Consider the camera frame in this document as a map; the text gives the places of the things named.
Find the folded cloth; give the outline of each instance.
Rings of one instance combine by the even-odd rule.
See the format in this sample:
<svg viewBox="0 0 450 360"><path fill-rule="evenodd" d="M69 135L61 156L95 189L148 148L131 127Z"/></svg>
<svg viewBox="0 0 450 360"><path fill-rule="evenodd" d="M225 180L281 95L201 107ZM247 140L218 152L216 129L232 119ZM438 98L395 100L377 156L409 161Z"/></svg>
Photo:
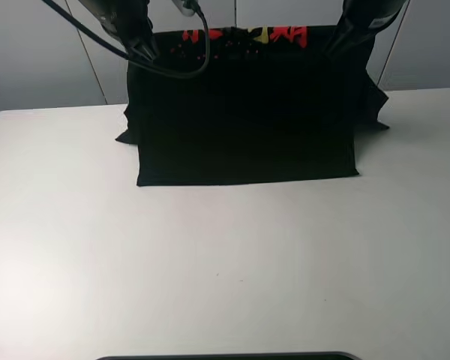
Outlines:
<svg viewBox="0 0 450 360"><path fill-rule="evenodd" d="M211 63L192 80L131 65L129 128L117 140L139 146L138 185L357 175L353 128L377 124L386 96L366 73L373 42L339 65L323 57L333 30L212 30ZM204 60L202 31L158 34L157 43L161 66L191 71Z"/></svg>

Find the black cable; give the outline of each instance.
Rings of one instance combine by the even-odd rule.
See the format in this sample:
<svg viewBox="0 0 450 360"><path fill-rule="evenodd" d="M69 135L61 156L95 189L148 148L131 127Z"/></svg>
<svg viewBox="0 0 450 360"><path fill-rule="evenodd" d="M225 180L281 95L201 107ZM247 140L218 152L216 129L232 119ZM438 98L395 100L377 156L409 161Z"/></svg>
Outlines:
<svg viewBox="0 0 450 360"><path fill-rule="evenodd" d="M92 30L87 28L85 25L83 25L80 21L75 19L72 15L70 15L67 11L65 11L61 6L56 4L53 0L42 0L45 4L50 6L58 15L63 17L65 20L67 20L71 25L75 26L77 29L79 29L83 34L91 38L95 43L99 44L100 46L104 47L105 49L109 50L111 53L114 53L118 57L127 60L132 65L135 65L139 68L145 69L147 71L150 71L154 74L162 75L165 77L173 77L176 79L181 80L189 80L192 79L201 73L203 73L206 68L209 66L210 63L210 54L211 54L211 41L210 41L210 31L209 31L209 24L207 23L207 20L205 18L205 14L202 12L202 9L198 5L196 1L192 2L193 10L195 10L196 14L199 16L199 18L203 22L203 28L205 31L205 61L203 62L203 65L200 69L191 71L189 73L182 73L179 71L169 70L165 69L163 67L158 67L153 64L147 64L146 62L141 62L132 59L126 52L121 51L120 49L117 49L113 45L110 45L108 42L106 42L104 39L102 39L100 36L95 34Z"/></svg>

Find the white tabletop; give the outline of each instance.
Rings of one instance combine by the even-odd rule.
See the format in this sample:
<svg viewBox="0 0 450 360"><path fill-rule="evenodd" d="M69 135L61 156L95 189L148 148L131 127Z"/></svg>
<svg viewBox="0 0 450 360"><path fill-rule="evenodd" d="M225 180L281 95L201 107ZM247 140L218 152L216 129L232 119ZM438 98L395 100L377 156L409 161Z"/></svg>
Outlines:
<svg viewBox="0 0 450 360"><path fill-rule="evenodd" d="M135 187L124 106L0 113L0 360L450 360L450 90L391 93L361 177Z"/></svg>

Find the wall seam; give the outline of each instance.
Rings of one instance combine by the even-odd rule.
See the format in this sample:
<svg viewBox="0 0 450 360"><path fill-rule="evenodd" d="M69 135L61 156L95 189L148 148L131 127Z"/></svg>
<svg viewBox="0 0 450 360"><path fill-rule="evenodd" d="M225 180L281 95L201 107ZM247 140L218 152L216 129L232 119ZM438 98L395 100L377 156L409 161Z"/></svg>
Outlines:
<svg viewBox="0 0 450 360"><path fill-rule="evenodd" d="M239 23L239 15L237 14L237 0L235 0L235 27L237 27Z"/></svg>
<svg viewBox="0 0 450 360"><path fill-rule="evenodd" d="M68 12L70 13L70 15L73 16L72 10L70 8L70 5L68 4L68 0L65 0L65 4L67 5ZM95 70L95 67L93 66L92 59L90 58L89 51L87 50L87 47L85 46L85 42L83 41L83 35L82 35L82 33L80 32L79 29L77 29L76 32L78 33L78 37L79 37L80 41L82 42L82 47L85 50L85 54L87 55L88 62L90 63L91 70L93 71L95 79L97 80L97 84L98 84L98 87L100 88L100 91L102 93L103 99L105 100L105 104L109 105L108 104L108 100L107 100L107 96L105 96L105 91L102 88L102 84L100 84L100 80L98 79L97 71Z"/></svg>
<svg viewBox="0 0 450 360"><path fill-rule="evenodd" d="M378 80L378 85L379 86L382 85L382 80L383 80L383 77L385 76L386 68L389 65L390 59L392 58L393 49L395 48L395 44L398 41L398 36L399 36L400 31L402 29L402 25L404 24L405 18L407 17L408 10L410 9L410 4L412 4L412 0L409 0L408 3L406 4L405 13L402 16L402 19L400 21L400 25L398 26L397 34L395 34L395 38L393 39L393 43L391 44L390 52L388 53L387 59L385 61L385 66L383 67L382 72L380 74L380 78Z"/></svg>

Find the gray wall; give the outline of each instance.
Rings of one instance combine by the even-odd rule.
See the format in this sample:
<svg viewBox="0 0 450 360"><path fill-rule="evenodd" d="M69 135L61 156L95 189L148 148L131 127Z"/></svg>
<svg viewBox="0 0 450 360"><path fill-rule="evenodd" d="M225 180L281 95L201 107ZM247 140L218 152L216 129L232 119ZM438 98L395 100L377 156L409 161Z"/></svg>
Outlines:
<svg viewBox="0 0 450 360"><path fill-rule="evenodd" d="M450 0L412 0L380 85L450 88Z"/></svg>
<svg viewBox="0 0 450 360"><path fill-rule="evenodd" d="M122 48L120 43L114 41L105 33L97 20L78 0L68 0L68 3L72 14L78 20L94 30L103 39ZM201 0L200 4L211 27L218 28L235 25L234 0ZM193 18L182 16L170 0L151 0L148 9L151 20L154 23L155 32L201 29L203 27L198 16ZM82 38L108 104L126 103L128 101L126 84L127 62L103 49L86 36L83 35Z"/></svg>
<svg viewBox="0 0 450 360"><path fill-rule="evenodd" d="M237 0L237 25L300 26L334 25L342 14L344 0ZM368 72L378 81L398 32L400 18L376 39L375 50L368 63Z"/></svg>
<svg viewBox="0 0 450 360"><path fill-rule="evenodd" d="M252 27L334 24L342 1L236 0L237 19L235 0L201 4L213 27ZM57 2L67 8L65 0ZM78 0L68 3L75 17L120 46ZM157 32L201 26L169 0L151 0L150 12ZM450 87L450 0L412 0L400 25L377 39L370 75L385 89ZM0 110L125 103L126 67L41 0L0 0Z"/></svg>
<svg viewBox="0 0 450 360"><path fill-rule="evenodd" d="M77 30L40 0L0 0L0 110L101 104Z"/></svg>

